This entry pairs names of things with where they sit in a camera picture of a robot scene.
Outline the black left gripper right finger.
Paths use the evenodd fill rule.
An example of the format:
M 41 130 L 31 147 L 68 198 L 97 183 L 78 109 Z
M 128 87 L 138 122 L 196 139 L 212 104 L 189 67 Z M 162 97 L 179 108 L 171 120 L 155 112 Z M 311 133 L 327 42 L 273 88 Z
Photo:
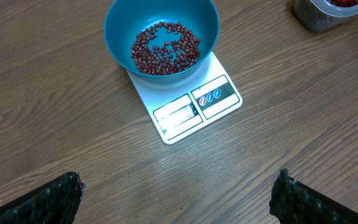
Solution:
M 275 180 L 270 214 L 281 224 L 358 224 L 358 213 L 313 190 L 282 169 Z

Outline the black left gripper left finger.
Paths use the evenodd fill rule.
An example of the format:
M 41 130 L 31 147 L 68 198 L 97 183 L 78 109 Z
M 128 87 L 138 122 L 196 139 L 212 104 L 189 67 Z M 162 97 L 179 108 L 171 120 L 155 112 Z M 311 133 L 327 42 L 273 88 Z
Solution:
M 0 224 L 72 224 L 85 188 L 79 173 L 67 172 L 0 206 Z

